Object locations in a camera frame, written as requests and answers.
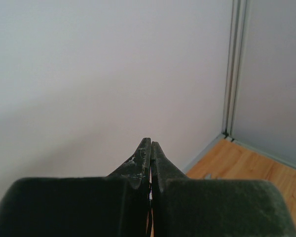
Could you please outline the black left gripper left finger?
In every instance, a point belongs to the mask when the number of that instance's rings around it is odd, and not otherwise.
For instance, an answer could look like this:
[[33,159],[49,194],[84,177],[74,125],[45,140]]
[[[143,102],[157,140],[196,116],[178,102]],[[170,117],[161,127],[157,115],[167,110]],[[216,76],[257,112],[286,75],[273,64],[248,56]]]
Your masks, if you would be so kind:
[[23,178],[0,202],[0,237],[146,237],[151,140],[106,177]]

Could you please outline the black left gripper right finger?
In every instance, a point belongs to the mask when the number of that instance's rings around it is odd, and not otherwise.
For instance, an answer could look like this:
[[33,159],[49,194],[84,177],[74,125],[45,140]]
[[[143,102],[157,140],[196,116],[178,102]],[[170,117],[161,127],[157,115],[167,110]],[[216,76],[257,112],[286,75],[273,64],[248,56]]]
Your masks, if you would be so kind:
[[279,190],[266,180],[191,179],[151,145],[156,237],[296,237]]

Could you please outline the black zip tie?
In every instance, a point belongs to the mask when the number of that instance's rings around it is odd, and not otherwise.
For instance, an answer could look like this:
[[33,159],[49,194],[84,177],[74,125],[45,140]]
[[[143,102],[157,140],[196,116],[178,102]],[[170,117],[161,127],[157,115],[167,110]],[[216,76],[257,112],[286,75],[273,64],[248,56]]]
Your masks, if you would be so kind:
[[152,219],[152,187],[151,187],[151,183],[149,183],[148,221],[147,221],[146,237],[151,237],[152,224],[153,224],[153,219]]

